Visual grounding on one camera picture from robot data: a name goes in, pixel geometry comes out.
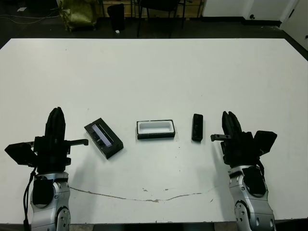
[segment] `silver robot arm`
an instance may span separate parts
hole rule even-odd
[[[29,231],[28,195],[34,178],[30,197],[33,208],[33,231],[68,231],[71,215],[68,209],[70,190],[65,167],[71,164],[71,146],[88,145],[86,139],[66,141],[65,119],[60,107],[50,113],[44,136],[37,136],[32,142],[10,144],[6,153],[19,165],[34,167],[24,193],[24,229]]]
[[[222,115],[224,135],[211,135],[222,141],[224,163],[229,165],[230,192],[239,231],[275,231],[274,214],[268,203],[268,188],[260,157],[268,153],[277,135],[271,131],[242,132],[236,116]]]
[[[46,187],[46,185],[36,183],[40,180],[42,182],[45,180],[50,180],[52,182],[50,191],[53,191],[53,194],[47,194],[51,199],[49,204],[44,202],[44,197],[46,195],[43,195],[43,193],[46,188],[43,190],[41,188]],[[34,188],[31,194],[31,206],[33,209],[33,220],[31,225],[32,231],[69,230],[71,215],[68,208],[70,190],[67,184],[67,180],[68,174],[66,172],[37,175],[34,181],[34,185],[37,188]],[[37,192],[35,196],[39,197],[38,199],[33,200],[33,192]]]
[[[268,203],[268,189],[265,194],[251,194],[244,182],[243,169],[254,166],[239,166],[229,170],[230,192],[234,199],[234,212],[239,231],[273,231],[275,218]]]

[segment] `chair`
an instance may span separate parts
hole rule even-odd
[[[173,24],[175,22],[175,18],[177,15],[178,5],[183,5],[183,17],[182,17],[182,28],[184,26],[184,16],[185,16],[185,6],[186,0],[184,3],[180,3],[180,0],[138,0],[139,5],[139,24],[137,30],[137,37],[139,37],[140,25],[141,25],[141,16],[143,8],[146,8],[146,12],[148,15],[148,20],[150,20],[149,9],[159,10],[159,11],[167,11],[169,12],[168,18],[170,18],[171,11],[174,11],[173,22],[171,24],[169,38],[171,37]]]

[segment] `black trash can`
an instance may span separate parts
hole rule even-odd
[[[113,30],[124,30],[124,4],[109,6],[107,12],[111,18],[111,26]]]

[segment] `white table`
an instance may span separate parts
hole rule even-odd
[[[42,136],[57,106],[67,140],[88,138],[84,126],[101,117],[124,143],[109,160],[92,141],[72,148],[72,223],[233,221],[229,166],[210,141],[225,110],[244,131],[278,134],[261,158],[269,204],[276,219],[305,218],[307,76],[284,39],[11,39],[0,50],[0,223],[23,222],[31,171],[4,148]],[[174,140],[138,141],[136,121],[151,119],[173,119]]]

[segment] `yellow bag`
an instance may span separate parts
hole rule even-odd
[[[92,26],[95,29],[97,15],[96,0],[60,0],[59,14],[66,30]]]

